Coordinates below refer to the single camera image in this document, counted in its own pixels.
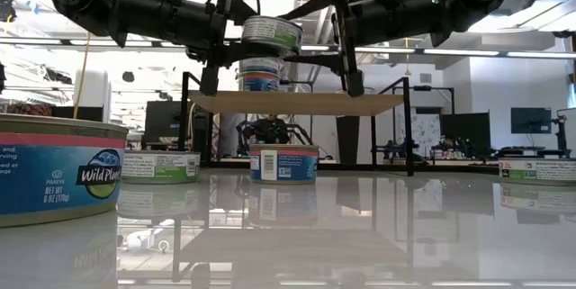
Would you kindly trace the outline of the black hanging device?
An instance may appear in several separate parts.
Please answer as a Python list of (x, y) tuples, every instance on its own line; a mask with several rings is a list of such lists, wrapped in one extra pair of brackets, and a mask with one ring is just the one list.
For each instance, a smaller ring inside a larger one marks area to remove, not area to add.
[(0, 22), (12, 23), (16, 17), (14, 0), (0, 0)]

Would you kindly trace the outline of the person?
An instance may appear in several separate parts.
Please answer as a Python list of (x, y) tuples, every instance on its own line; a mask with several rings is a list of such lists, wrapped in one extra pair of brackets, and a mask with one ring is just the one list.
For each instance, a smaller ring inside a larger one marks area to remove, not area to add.
[(252, 122), (251, 127), (258, 143), (287, 144), (290, 141), (286, 122), (274, 114)]

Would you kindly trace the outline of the wooden shelf black legs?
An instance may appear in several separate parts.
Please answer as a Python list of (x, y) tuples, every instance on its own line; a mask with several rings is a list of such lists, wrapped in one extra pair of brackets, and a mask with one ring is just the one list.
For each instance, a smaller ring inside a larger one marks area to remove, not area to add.
[[(280, 113), (293, 115), (369, 116), (371, 118), (371, 162), (369, 164), (320, 163), (321, 171), (404, 171), (413, 176), (413, 139), (411, 127), (410, 80), (402, 77), (386, 86), (376, 95), (350, 97), (330, 93), (281, 93), (219, 91), (204, 95), (189, 89), (189, 82), (199, 80), (184, 72), (181, 87), (181, 113), (188, 103), (198, 104), (208, 113)], [(404, 110), (405, 150), (404, 165), (380, 165), (377, 161), (379, 146), (376, 144), (376, 116), (402, 105)]]

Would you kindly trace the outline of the dark low box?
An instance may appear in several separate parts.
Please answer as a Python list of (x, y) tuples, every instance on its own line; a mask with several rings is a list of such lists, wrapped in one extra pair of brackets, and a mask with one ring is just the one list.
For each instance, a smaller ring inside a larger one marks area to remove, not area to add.
[(104, 117), (104, 109), (102, 107), (80, 106), (75, 110), (74, 106), (54, 106), (51, 115), (59, 118), (101, 122)]

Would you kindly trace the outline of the large black screen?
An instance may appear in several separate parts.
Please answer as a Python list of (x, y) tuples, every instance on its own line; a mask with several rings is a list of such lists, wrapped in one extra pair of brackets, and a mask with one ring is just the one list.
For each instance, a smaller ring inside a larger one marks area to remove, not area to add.
[(491, 124), (488, 113), (455, 113), (440, 116), (441, 135), (455, 141), (466, 158), (491, 155)]

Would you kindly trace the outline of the white cabinet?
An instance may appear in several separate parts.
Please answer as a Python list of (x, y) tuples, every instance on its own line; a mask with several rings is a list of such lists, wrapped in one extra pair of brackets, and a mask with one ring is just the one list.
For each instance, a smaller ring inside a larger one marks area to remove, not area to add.
[(112, 82), (107, 71), (89, 69), (76, 72), (74, 104), (80, 107), (99, 107), (103, 110), (102, 122), (109, 122), (112, 112)]

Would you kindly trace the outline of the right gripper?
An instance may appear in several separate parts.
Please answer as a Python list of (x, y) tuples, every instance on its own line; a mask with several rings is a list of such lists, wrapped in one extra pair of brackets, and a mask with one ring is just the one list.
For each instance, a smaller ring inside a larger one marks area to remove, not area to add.
[(309, 0), (281, 19), (294, 20), (330, 5), (336, 10), (340, 54), (298, 55), (288, 62), (318, 65), (339, 73), (351, 96), (362, 95), (363, 74), (357, 69), (356, 48), (429, 33), (437, 46), (450, 36), (446, 0)]

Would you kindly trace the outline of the black tripod stand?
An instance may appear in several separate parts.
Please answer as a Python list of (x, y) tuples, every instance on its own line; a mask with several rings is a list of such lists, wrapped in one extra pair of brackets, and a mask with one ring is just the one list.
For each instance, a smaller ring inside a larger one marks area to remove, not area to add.
[(557, 140), (557, 147), (560, 151), (559, 158), (570, 158), (572, 150), (568, 148), (568, 141), (566, 136), (565, 123), (568, 121), (568, 112), (573, 111), (573, 108), (560, 109), (556, 112), (556, 116), (551, 120), (552, 124), (557, 126), (555, 137)]

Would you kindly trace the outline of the whiteboard with drawings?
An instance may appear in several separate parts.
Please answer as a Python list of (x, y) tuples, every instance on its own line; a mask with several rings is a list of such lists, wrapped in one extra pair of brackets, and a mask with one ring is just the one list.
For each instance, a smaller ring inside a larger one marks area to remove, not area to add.
[(415, 114), (411, 117), (412, 139), (417, 145), (415, 151), (429, 157), (430, 151), (441, 138), (439, 114)]

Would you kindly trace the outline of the black table frame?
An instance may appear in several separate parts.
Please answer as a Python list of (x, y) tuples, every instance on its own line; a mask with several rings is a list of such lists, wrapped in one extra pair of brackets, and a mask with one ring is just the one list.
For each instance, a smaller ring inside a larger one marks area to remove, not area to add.
[[(220, 168), (220, 169), (245, 169), (249, 170), (249, 159), (228, 159), (223, 161), (202, 161), (200, 168)], [(321, 160), (318, 164), (319, 171), (382, 171), (382, 172), (408, 172), (409, 167), (405, 164), (399, 165), (372, 165), (372, 164), (340, 164)], [(499, 166), (493, 165), (427, 165), (414, 166), (411, 169), (414, 173), (473, 173), (498, 176)]]

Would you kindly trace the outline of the black background monitor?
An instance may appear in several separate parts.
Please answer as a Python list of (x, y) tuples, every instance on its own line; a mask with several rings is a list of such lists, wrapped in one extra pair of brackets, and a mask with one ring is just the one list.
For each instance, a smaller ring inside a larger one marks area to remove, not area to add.
[(192, 102), (187, 103), (184, 112), (177, 101), (147, 102), (142, 148), (191, 151), (193, 132), (190, 114), (194, 111), (195, 104)]

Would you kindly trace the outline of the patterned cloth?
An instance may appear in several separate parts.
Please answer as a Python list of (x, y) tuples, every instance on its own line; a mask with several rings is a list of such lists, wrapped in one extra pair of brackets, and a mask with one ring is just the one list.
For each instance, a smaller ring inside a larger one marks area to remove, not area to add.
[(8, 104), (6, 112), (21, 115), (51, 116), (52, 109), (53, 109), (52, 104), (16, 103), (16, 104)]

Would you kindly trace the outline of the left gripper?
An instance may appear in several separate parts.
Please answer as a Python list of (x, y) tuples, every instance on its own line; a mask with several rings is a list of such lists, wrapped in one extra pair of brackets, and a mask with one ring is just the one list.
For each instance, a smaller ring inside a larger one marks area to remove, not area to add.
[(273, 54), (224, 53), (227, 21), (230, 18), (242, 26), (257, 12), (243, 0), (207, 0), (198, 4), (186, 0), (174, 0), (173, 21), (176, 27), (176, 44), (187, 47), (186, 54), (205, 64), (202, 69), (200, 91), (204, 95), (216, 95), (221, 67), (248, 59), (269, 59), (282, 65), (284, 60)]

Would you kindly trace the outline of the black bin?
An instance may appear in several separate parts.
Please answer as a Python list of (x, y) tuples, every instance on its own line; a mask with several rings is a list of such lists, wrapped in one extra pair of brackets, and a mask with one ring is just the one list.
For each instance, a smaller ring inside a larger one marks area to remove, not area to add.
[(359, 143), (359, 116), (337, 116), (337, 145), (341, 164), (355, 165)]

